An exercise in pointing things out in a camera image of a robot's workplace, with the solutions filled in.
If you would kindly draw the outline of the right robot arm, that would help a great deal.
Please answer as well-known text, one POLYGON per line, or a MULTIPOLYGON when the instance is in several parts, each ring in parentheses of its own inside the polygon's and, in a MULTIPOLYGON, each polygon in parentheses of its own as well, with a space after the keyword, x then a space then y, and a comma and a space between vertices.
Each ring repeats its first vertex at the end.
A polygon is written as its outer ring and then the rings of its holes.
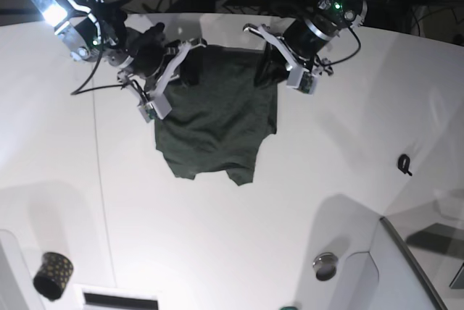
POLYGON ((30 1, 73 59, 95 68, 108 61, 118 69, 116 87, 132 90, 144 103, 153 102, 169 83, 199 84, 200 70, 192 59, 206 42, 167 42, 162 22, 143 33, 127 27, 123 6, 132 0, 30 1))

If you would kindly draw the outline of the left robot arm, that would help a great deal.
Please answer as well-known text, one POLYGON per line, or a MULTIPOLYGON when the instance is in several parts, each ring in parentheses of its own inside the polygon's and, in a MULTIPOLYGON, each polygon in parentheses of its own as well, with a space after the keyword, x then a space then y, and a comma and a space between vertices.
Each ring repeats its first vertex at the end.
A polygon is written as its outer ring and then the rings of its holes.
POLYGON ((368 0, 251 0, 272 16, 289 18, 282 32, 267 25, 245 25, 243 30, 265 41, 264 54, 254 84, 278 84, 309 94, 322 74, 332 75, 334 66, 354 57, 323 58, 320 52, 343 31, 354 33, 368 13, 368 0))

